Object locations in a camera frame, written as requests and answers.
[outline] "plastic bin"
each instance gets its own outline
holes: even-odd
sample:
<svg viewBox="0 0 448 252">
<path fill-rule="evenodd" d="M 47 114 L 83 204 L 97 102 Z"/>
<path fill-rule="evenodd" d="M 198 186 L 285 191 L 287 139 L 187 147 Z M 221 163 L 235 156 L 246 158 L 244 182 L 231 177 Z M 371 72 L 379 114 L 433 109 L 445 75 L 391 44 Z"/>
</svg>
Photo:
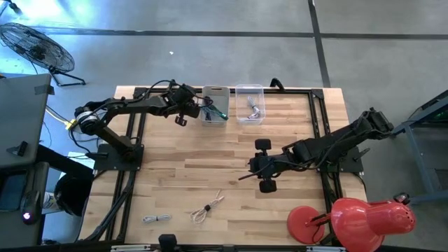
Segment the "plastic bin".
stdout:
<svg viewBox="0 0 448 252">
<path fill-rule="evenodd" d="M 228 87 L 205 86 L 202 88 L 202 96 L 208 96 L 213 100 L 213 105 L 221 112 L 229 115 L 230 89 Z M 202 126 L 225 127 L 227 121 L 221 117 L 211 114 L 211 120 L 205 120 L 205 113 L 201 109 Z"/>
<path fill-rule="evenodd" d="M 254 114 L 254 110 L 249 104 L 249 97 L 252 98 L 255 106 L 260 110 L 257 118 L 249 118 Z M 235 100 L 237 103 L 237 120 L 240 124 L 259 125 L 266 116 L 265 94 L 263 86 L 259 84 L 240 84 L 235 87 Z"/>
</svg>

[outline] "concrete floor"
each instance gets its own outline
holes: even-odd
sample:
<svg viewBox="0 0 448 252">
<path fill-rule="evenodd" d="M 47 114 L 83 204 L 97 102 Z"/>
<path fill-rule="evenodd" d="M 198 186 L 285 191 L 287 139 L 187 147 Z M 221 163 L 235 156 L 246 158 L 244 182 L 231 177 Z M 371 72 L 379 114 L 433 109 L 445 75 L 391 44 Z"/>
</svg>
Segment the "concrete floor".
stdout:
<svg viewBox="0 0 448 252">
<path fill-rule="evenodd" d="M 307 0 L 16 0 L 28 15 L 7 8 L 0 24 L 115 30 L 312 32 Z M 352 34 L 448 34 L 448 2 L 439 0 L 315 0 L 321 32 Z M 268 85 L 272 77 L 288 87 L 323 87 L 314 38 L 50 35 L 74 57 L 74 75 L 85 87 L 56 87 L 49 105 L 66 118 L 88 101 L 110 97 L 116 85 L 148 85 L 163 78 L 193 85 Z M 394 125 L 447 89 L 448 41 L 323 39 L 331 86 L 342 88 L 351 120 L 373 106 Z M 0 48 L 0 72 L 34 74 L 28 61 Z M 52 148 L 81 151 L 60 123 L 45 121 Z M 89 148 L 94 143 L 86 144 Z M 363 157 L 369 200 L 396 193 L 424 193 L 405 136 L 366 141 Z M 51 171 L 48 189 L 59 173 Z M 448 204 L 413 206 L 416 229 L 386 238 L 385 244 L 448 250 Z M 79 218 L 47 216 L 44 238 L 72 242 Z"/>
</svg>

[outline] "wooden tabletop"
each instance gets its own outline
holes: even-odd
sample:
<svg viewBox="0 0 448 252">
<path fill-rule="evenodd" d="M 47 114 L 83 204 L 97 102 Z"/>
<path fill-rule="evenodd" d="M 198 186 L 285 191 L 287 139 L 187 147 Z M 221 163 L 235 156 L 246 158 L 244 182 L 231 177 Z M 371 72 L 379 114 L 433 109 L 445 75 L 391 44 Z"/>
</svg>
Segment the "wooden tabletop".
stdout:
<svg viewBox="0 0 448 252">
<path fill-rule="evenodd" d="M 130 98 L 134 88 L 118 86 L 115 97 Z M 342 91 L 324 88 L 323 92 L 330 128 L 335 131 L 349 123 Z M 145 153 L 136 176 L 126 243 L 158 244 L 159 235 L 175 234 L 179 244 L 300 244 L 288 234 L 286 219 L 298 206 L 325 212 L 320 176 L 315 171 L 286 171 L 276 178 L 278 190 L 268 194 L 258 190 L 255 177 L 237 180 L 248 174 L 247 162 L 256 152 L 256 139 L 271 139 L 269 153 L 278 154 L 282 146 L 314 136 L 306 95 L 266 94 L 265 103 L 266 118 L 258 126 L 238 125 L 233 94 L 230 119 L 224 128 L 203 127 L 200 119 L 187 117 L 186 127 L 174 123 L 174 116 L 146 117 Z M 119 115 L 109 127 L 124 135 L 128 118 Z M 116 176 L 116 171 L 108 171 L 93 183 L 80 239 L 90 235 L 110 209 Z M 358 178 L 341 174 L 340 179 L 345 197 L 366 200 Z M 202 224 L 193 224 L 190 213 L 208 204 L 220 189 L 224 200 L 210 210 Z M 141 220 L 161 214 L 172 219 L 154 223 Z M 117 221 L 114 236 L 119 228 Z"/>
</svg>

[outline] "black fan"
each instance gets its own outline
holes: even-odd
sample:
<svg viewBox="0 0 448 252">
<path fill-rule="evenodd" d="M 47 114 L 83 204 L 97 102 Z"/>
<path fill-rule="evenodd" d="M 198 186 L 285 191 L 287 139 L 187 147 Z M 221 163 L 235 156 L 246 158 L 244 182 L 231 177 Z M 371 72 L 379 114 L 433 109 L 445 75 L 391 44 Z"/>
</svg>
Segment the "black fan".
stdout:
<svg viewBox="0 0 448 252">
<path fill-rule="evenodd" d="M 18 55 L 48 69 L 58 86 L 85 85 L 82 78 L 67 74 L 75 69 L 73 57 L 62 46 L 44 34 L 18 23 L 0 25 L 1 40 Z M 62 74 L 80 83 L 61 84 L 55 74 Z"/>
</svg>

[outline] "red lamp base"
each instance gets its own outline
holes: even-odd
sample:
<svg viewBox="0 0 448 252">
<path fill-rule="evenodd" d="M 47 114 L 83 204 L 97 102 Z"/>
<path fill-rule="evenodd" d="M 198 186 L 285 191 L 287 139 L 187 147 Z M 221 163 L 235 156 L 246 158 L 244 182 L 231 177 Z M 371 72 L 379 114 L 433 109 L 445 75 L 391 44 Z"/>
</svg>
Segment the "red lamp base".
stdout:
<svg viewBox="0 0 448 252">
<path fill-rule="evenodd" d="M 315 244 L 322 239 L 324 226 L 310 225 L 305 223 L 319 215 L 319 212 L 310 206 L 299 206 L 294 208 L 288 216 L 288 231 L 294 239 L 303 244 Z"/>
</svg>

